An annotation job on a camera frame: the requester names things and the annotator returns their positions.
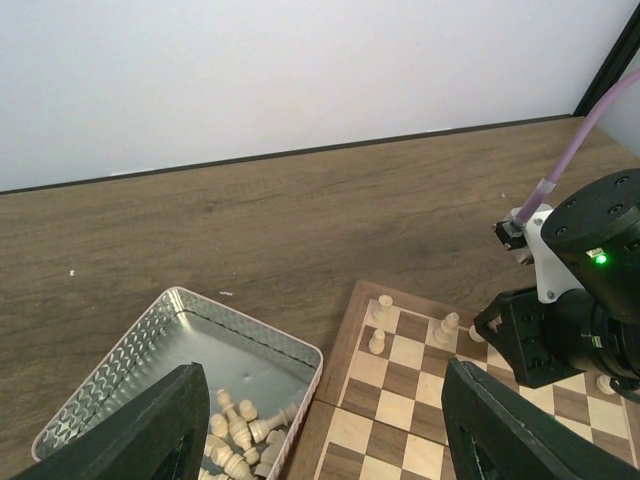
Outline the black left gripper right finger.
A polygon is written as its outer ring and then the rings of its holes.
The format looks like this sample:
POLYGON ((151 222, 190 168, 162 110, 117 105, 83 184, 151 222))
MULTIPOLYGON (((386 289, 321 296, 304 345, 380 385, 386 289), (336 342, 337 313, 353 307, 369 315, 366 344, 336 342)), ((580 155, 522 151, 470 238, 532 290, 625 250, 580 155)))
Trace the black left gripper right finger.
POLYGON ((472 362, 448 362, 443 416, 458 479, 637 479, 472 362))

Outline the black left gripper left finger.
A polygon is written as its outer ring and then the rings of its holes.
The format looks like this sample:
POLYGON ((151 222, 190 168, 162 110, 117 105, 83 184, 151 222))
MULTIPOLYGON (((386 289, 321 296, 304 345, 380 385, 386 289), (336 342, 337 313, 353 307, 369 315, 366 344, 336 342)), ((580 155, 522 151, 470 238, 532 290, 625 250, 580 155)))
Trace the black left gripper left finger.
POLYGON ((17 479, 196 479, 209 421, 199 363, 180 365, 17 479))

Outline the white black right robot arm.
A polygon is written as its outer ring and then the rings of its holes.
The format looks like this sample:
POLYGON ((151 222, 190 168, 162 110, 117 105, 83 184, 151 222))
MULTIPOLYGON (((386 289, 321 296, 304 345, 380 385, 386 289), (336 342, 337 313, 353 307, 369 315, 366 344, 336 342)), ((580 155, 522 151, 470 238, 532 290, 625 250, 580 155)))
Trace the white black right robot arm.
POLYGON ((582 372, 639 388, 639 171, 614 172, 539 212, 518 246, 532 287, 505 291, 473 320, 516 382, 538 388, 582 372))

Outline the light wooden chess rook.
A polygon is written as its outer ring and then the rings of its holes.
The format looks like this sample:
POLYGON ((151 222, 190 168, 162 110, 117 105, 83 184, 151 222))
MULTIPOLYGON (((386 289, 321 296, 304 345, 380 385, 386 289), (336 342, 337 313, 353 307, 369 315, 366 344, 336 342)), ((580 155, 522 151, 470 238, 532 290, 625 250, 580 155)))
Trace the light wooden chess rook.
POLYGON ((383 325, 389 318, 393 306, 390 295, 380 295, 372 310, 372 319, 378 325, 383 325))

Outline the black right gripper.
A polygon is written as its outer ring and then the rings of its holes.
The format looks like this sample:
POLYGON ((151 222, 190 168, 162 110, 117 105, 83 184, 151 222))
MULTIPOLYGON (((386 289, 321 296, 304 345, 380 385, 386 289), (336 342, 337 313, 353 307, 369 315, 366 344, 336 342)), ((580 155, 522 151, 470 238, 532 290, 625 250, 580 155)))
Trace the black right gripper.
POLYGON ((594 343, 604 318, 584 290, 569 290, 543 304, 530 287, 498 294, 473 326, 504 358, 519 385, 539 388, 583 372, 608 372, 594 343))

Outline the light wooden chess piece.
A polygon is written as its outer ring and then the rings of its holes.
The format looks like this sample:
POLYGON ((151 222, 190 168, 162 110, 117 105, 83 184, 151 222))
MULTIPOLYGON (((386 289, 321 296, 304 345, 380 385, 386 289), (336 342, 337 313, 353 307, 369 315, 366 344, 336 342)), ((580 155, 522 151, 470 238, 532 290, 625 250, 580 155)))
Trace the light wooden chess piece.
POLYGON ((469 337, 476 343, 483 343, 485 339, 478 333, 475 326, 471 326, 468 330, 469 337))

